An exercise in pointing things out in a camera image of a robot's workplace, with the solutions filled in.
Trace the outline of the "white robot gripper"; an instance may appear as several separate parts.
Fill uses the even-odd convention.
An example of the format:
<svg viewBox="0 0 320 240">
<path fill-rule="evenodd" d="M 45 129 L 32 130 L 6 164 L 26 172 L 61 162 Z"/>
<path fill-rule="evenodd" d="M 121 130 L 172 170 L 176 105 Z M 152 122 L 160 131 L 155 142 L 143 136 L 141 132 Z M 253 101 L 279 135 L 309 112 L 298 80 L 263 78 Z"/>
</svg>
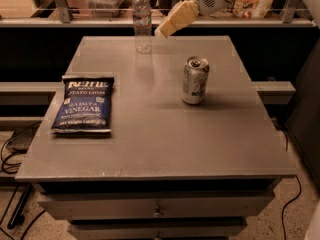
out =
<svg viewBox="0 0 320 240">
<path fill-rule="evenodd" d="M 184 0 L 170 10 L 155 30 L 158 38 L 168 38 L 178 30 L 193 23 L 201 15 L 214 14 L 225 9 L 233 0 Z"/>
</svg>

